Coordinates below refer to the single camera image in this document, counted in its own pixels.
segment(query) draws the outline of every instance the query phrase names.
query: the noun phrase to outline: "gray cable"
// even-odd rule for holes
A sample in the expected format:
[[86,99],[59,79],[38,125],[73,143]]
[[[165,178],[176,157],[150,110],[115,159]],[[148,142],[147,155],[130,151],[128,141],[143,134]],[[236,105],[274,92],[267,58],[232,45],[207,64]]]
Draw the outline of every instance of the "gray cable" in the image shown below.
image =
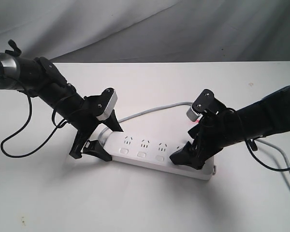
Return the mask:
[[[155,112],[155,111],[159,111],[159,110],[165,110],[165,109],[169,109],[169,108],[173,108],[173,107],[176,107],[176,106],[180,106],[180,105],[189,105],[191,106],[192,105],[192,102],[188,102],[188,101],[183,101],[183,102],[179,102],[179,103],[175,103],[175,104],[171,104],[171,105],[165,105],[165,106],[159,106],[159,107],[155,107],[155,108],[152,108],[152,109],[149,109],[149,110],[145,110],[145,111],[142,111],[142,112],[139,112],[137,114],[134,114],[134,115],[131,115],[131,116],[128,116],[128,117],[125,117],[121,120],[118,120],[119,123],[121,122],[125,122],[125,121],[128,121],[132,118],[135,118],[135,117],[139,117],[139,116],[142,116],[142,115],[146,115],[146,114],[149,114],[149,113],[152,113],[152,112]],[[106,140],[102,141],[101,138],[102,138],[102,135],[108,130],[109,128],[104,128],[99,136],[98,136],[98,140],[100,141],[101,145],[104,145]]]
[[[171,105],[165,105],[165,106],[155,107],[155,108],[152,108],[152,109],[149,109],[149,110],[145,110],[145,111],[139,112],[139,113],[137,113],[137,114],[134,114],[134,115],[131,115],[131,116],[125,117],[125,118],[119,120],[118,122],[119,122],[119,123],[122,123],[122,122],[128,121],[128,120],[130,120],[130,119],[132,119],[132,118],[135,118],[135,117],[139,117],[139,116],[142,116],[142,115],[146,115],[146,114],[149,114],[149,113],[152,113],[152,112],[155,112],[155,111],[159,111],[159,110],[165,110],[165,109],[173,108],[173,107],[180,106],[180,105],[188,105],[188,106],[191,106],[191,105],[192,105],[192,102],[184,101],[184,102],[179,102],[179,103],[175,103],[175,104],[171,104]],[[104,128],[104,129],[100,132],[100,134],[99,134],[99,136],[98,136],[98,140],[100,141],[100,143],[101,143],[102,145],[104,145],[105,142],[106,142],[106,139],[105,139],[104,141],[102,141],[102,136],[103,136],[103,134],[104,134],[108,129],[109,129],[108,127]],[[270,147],[276,149],[277,151],[279,151],[279,152],[281,153],[281,155],[283,156],[283,158],[284,158],[284,160],[285,160],[285,163],[286,163],[287,167],[290,167],[290,162],[289,162],[289,160],[288,160],[288,157],[287,157],[286,153],[285,153],[285,152],[284,152],[280,147],[278,147],[278,146],[276,146],[276,145],[274,145],[274,144],[271,144],[271,143],[269,143],[269,142],[267,142],[267,141],[263,141],[263,140],[261,140],[261,139],[256,139],[256,141],[258,141],[259,143],[265,144],[265,145],[267,145],[267,146],[270,146]],[[272,157],[272,159],[273,159],[274,162],[276,163],[277,167],[278,167],[278,168],[281,168],[281,166],[279,165],[278,160],[277,160],[275,157]],[[284,173],[284,172],[281,172],[281,174],[282,174],[282,177],[283,177],[283,179],[284,179],[284,181],[285,181],[285,183],[286,183],[288,189],[290,190],[290,183],[289,183],[289,181],[288,181],[288,179],[287,179],[285,173]]]
[[[259,143],[265,144],[267,146],[270,146],[270,147],[276,149],[277,151],[279,151],[281,153],[282,157],[284,158],[287,167],[290,167],[290,162],[288,160],[288,157],[287,157],[286,153],[280,147],[278,147],[278,146],[276,146],[276,145],[274,145],[272,143],[269,143],[267,141],[264,141],[262,139],[256,139],[256,141],[259,142]],[[275,161],[276,165],[278,166],[278,168],[280,168],[279,167],[280,165],[279,165],[278,161],[276,159],[274,161]],[[283,178],[284,178],[284,180],[285,180],[285,182],[286,182],[286,184],[287,184],[287,186],[288,186],[288,188],[290,190],[290,184],[289,184],[286,176],[284,175],[284,172],[281,172],[281,173],[283,174]]]

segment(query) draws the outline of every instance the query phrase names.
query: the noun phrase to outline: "power strip switch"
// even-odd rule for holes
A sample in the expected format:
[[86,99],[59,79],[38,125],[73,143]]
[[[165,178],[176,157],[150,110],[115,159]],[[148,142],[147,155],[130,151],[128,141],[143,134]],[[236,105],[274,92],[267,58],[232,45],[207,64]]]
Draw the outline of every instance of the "power strip switch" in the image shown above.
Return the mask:
[[112,155],[114,161],[209,180],[216,172],[214,157],[208,159],[201,170],[172,163],[169,156],[184,145],[148,136],[114,131],[106,140],[104,149]]

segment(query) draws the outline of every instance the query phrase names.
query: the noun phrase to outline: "white power strip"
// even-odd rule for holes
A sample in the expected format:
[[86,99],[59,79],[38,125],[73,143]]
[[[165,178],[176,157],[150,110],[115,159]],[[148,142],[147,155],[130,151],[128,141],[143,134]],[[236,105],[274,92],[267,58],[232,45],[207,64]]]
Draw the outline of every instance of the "white power strip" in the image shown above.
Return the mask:
[[104,149],[112,155],[114,161],[209,180],[216,171],[214,157],[208,159],[201,170],[172,163],[169,156],[183,146],[180,143],[115,131],[107,138]]

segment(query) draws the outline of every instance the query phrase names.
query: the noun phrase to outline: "white table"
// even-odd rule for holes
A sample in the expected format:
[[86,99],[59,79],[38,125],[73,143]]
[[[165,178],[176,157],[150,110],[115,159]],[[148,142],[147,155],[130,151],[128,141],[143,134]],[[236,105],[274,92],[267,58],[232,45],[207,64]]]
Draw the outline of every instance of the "white table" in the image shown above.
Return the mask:
[[[114,87],[118,118],[193,102],[204,88],[239,109],[290,84],[290,62],[57,66],[82,96]],[[180,106],[152,113],[122,127],[184,142],[194,125],[186,110]],[[53,129],[51,112],[40,99],[33,99],[32,122],[6,149],[22,154],[37,147]],[[0,91],[0,142],[27,115],[24,95]],[[68,153],[75,133],[67,125],[42,150],[24,159],[11,159],[0,151],[0,231],[290,232],[290,193],[281,175],[256,163],[243,143],[217,154],[217,174],[204,182],[86,155],[74,160]],[[267,141],[282,147],[290,159],[290,132]],[[264,149],[283,164],[280,154]],[[264,153],[258,156],[274,166]]]

